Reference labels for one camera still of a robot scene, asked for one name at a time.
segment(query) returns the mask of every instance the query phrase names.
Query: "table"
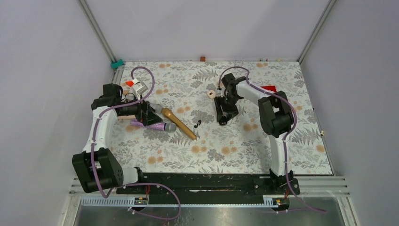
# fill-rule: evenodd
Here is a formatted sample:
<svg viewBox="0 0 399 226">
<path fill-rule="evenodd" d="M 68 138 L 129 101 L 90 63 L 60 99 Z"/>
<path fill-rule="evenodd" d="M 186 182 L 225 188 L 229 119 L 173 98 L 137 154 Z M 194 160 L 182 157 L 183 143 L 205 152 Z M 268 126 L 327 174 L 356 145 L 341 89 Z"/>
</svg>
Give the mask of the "table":
<svg viewBox="0 0 399 226">
<path fill-rule="evenodd" d="M 155 76 L 155 88 L 147 100 L 171 109 L 198 134 L 198 139 L 192 141 L 179 129 L 167 133 L 118 120 L 113 127 L 111 151 L 122 167 L 138 166 L 146 172 L 269 173 L 270 142 L 260 126 L 258 107 L 239 100 L 238 116 L 220 126 L 214 101 L 206 95 L 208 90 L 216 91 L 224 69 L 242 66 L 251 71 L 254 84 L 274 85 L 284 91 L 297 111 L 298 125 L 288 143 L 294 173 L 332 174 L 297 62 L 126 62 L 121 78 L 125 92 L 131 91 L 125 81 L 131 80 L 130 72 L 136 66 L 147 67 Z M 240 69 L 229 72 L 236 78 L 246 75 Z M 151 87 L 151 77 L 145 70 L 137 70 L 135 78 Z M 202 123 L 195 129 L 198 120 Z"/>
</svg>

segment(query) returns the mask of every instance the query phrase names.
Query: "tabletop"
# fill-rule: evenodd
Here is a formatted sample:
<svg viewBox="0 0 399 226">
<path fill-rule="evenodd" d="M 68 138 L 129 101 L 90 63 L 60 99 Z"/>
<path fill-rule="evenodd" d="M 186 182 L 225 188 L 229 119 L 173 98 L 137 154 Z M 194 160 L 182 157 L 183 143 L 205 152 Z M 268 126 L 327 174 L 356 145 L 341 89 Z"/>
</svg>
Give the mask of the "tabletop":
<svg viewBox="0 0 399 226">
<path fill-rule="evenodd" d="M 258 107 L 239 100 L 239 114 L 220 126 L 214 101 L 207 96 L 208 90 L 216 91 L 222 71 L 242 66 L 250 70 L 251 82 L 276 86 L 295 107 L 298 125 L 288 143 L 294 173 L 332 174 L 298 62 L 126 62 L 120 83 L 125 92 L 131 91 L 125 81 L 131 80 L 131 70 L 136 66 L 147 67 L 155 76 L 155 88 L 147 100 L 171 109 L 198 138 L 189 139 L 179 128 L 168 133 L 118 120 L 113 127 L 111 151 L 122 167 L 138 166 L 145 172 L 268 174 L 270 142 L 260 126 Z M 241 69 L 228 72 L 236 78 L 246 75 Z M 147 71 L 135 71 L 135 78 L 151 87 Z M 195 129 L 198 120 L 202 123 Z"/>
</svg>

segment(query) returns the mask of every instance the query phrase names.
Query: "wall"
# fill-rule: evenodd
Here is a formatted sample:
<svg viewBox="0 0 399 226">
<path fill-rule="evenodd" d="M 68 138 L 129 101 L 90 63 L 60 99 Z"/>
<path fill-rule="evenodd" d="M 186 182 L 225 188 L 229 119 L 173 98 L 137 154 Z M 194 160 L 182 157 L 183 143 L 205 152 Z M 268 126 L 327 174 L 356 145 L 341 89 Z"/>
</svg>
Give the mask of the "wall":
<svg viewBox="0 0 399 226">
<path fill-rule="evenodd" d="M 303 63 L 334 167 L 363 226 L 399 220 L 398 8 L 396 0 L 338 1 Z"/>
<path fill-rule="evenodd" d="M 125 60 L 296 60 L 328 0 L 87 2 Z"/>
<path fill-rule="evenodd" d="M 77 1 L 0 5 L 0 225 L 54 226 L 110 62 Z"/>
</svg>

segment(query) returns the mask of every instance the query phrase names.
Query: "teal object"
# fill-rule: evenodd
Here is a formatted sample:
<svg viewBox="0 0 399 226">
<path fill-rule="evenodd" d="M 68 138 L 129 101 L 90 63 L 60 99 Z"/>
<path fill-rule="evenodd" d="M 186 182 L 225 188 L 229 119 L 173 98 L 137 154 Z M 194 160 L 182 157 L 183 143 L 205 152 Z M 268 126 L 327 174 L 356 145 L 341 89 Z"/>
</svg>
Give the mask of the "teal object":
<svg viewBox="0 0 399 226">
<path fill-rule="evenodd" d="M 112 67 L 113 69 L 116 69 L 116 68 L 118 68 L 119 66 L 124 65 L 124 64 L 125 64 L 125 62 L 123 62 L 122 59 L 119 59 L 118 62 L 111 64 L 111 67 Z"/>
</svg>

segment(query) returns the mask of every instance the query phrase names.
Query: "microphone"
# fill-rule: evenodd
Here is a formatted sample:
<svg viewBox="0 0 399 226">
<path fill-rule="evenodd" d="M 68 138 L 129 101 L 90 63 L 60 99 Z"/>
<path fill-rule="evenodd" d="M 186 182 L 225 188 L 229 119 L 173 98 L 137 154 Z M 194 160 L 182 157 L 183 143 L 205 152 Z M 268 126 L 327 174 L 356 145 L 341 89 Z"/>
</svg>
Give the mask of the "microphone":
<svg viewBox="0 0 399 226">
<path fill-rule="evenodd" d="M 166 132 L 175 132 L 176 131 L 176 124 L 172 123 L 164 123 L 164 122 L 159 122 L 155 123 L 149 126 L 144 126 L 141 122 L 137 121 L 137 119 L 132 119 L 130 121 L 130 125 L 132 126 L 137 126 L 137 127 L 143 127 L 147 129 L 156 129 L 156 130 L 164 130 Z"/>
</svg>

